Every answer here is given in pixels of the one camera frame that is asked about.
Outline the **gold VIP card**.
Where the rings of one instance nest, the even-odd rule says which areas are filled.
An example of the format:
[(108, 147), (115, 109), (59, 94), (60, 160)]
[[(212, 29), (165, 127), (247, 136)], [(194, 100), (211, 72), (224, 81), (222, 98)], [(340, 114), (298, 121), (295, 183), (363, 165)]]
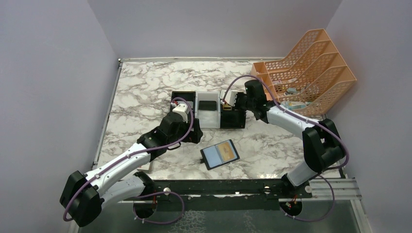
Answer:
[(228, 103), (226, 103), (226, 102), (224, 102), (223, 104), (222, 104), (222, 109), (223, 109), (223, 111), (232, 111), (232, 106), (231, 105), (229, 105)]
[(229, 141), (220, 143), (216, 146), (223, 162), (231, 161), (235, 159), (235, 154), (232, 150), (231, 143)]

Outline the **black white three-compartment tray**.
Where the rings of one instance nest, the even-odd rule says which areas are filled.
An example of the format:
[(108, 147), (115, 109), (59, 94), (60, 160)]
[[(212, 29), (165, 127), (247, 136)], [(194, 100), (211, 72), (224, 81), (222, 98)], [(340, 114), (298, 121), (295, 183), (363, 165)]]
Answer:
[[(246, 123), (246, 111), (223, 111), (220, 91), (172, 91), (171, 99), (180, 97), (193, 102), (194, 116), (200, 121), (201, 129), (243, 129)], [(198, 103), (201, 100), (213, 100), (218, 104), (217, 111), (200, 111)]]

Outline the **black leather card holder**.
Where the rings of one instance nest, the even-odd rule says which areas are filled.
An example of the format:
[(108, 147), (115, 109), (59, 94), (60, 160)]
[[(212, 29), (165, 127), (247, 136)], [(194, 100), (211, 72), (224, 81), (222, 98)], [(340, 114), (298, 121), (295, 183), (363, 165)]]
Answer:
[(200, 150), (207, 170), (212, 170), (240, 159), (240, 155), (231, 139)]

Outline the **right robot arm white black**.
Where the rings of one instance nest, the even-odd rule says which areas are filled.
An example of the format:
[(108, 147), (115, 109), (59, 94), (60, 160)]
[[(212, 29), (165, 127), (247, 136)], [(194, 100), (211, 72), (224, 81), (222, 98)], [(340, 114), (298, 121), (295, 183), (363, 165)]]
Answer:
[(303, 142), (304, 160), (282, 176), (283, 190), (292, 192), (348, 155), (334, 122), (318, 121), (290, 111), (275, 100), (267, 100), (266, 84), (259, 79), (247, 81), (245, 93), (230, 90), (221, 95), (221, 102), (236, 109), (251, 111), (256, 120), (279, 126)]

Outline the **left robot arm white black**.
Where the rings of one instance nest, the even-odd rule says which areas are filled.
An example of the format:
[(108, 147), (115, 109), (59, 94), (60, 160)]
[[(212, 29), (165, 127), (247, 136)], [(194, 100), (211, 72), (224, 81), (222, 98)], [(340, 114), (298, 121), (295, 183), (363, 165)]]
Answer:
[(71, 173), (60, 197), (64, 207), (63, 220), (75, 221), (84, 227), (101, 213), (109, 199), (104, 195), (128, 173), (145, 165), (166, 151), (182, 143), (200, 142), (203, 132), (198, 118), (190, 116), (184, 121), (178, 113), (168, 113), (160, 125), (141, 135), (123, 154), (111, 162), (85, 174)]

